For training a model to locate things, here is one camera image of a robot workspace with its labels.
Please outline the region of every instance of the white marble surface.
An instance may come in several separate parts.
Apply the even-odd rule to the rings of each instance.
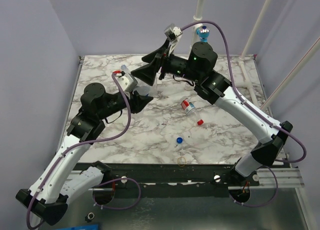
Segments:
[[[141,57],[86,56],[66,126],[81,106],[80,96],[86,85],[99,82],[108,93],[117,92],[111,73],[122,64],[131,71],[142,66]],[[235,81],[242,82],[244,78],[237,58],[233,57],[231,63]],[[255,63],[250,57],[244,63],[261,104],[265,98]],[[229,78],[226,57],[219,57],[214,69]],[[126,134],[114,141],[95,143],[80,162],[175,164],[179,157],[184,157],[188,164],[234,164],[251,151],[257,139],[249,130],[224,110],[201,99],[195,91],[184,90],[184,86],[184,82],[176,82],[170,75],[162,81],[157,80],[158,96],[147,105],[143,117],[133,115]],[[239,91],[251,100],[248,90],[239,88]],[[197,126],[187,118],[179,103],[183,96],[188,96],[194,103],[204,120],[203,125]],[[106,125],[100,138],[120,133],[126,124],[127,111],[124,110],[116,122]],[[176,144],[177,137],[183,138],[182,144]]]

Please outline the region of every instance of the orange ring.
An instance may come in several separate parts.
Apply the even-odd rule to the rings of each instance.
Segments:
[[[184,159],[184,164],[179,164],[179,159]],[[180,156],[180,157],[178,157],[176,162],[178,163],[179,167],[184,167],[186,165],[186,163],[187,163],[187,160],[186,160],[186,158],[184,156]]]

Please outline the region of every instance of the can label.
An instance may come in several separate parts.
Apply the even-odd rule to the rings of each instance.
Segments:
[[[192,102],[189,102],[188,99],[185,99],[181,102],[181,107],[183,108],[185,114],[188,114],[192,109],[195,108]]]

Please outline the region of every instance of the blue box on floor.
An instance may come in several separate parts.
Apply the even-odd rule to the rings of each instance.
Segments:
[[[98,224],[95,225],[87,225],[87,226],[74,226],[74,227],[68,227],[68,228],[60,228],[57,230],[99,230]]]

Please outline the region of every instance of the blue object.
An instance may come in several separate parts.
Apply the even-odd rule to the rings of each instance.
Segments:
[[[87,226],[74,226],[68,228],[59,228],[56,230],[98,230],[98,224],[87,225]]]
[[[210,34],[210,29],[207,26],[199,27],[196,30],[196,34],[199,36],[200,41],[206,43]]]
[[[182,143],[182,142],[183,142],[182,137],[178,137],[178,138],[176,139],[176,142],[177,142],[178,144]]]

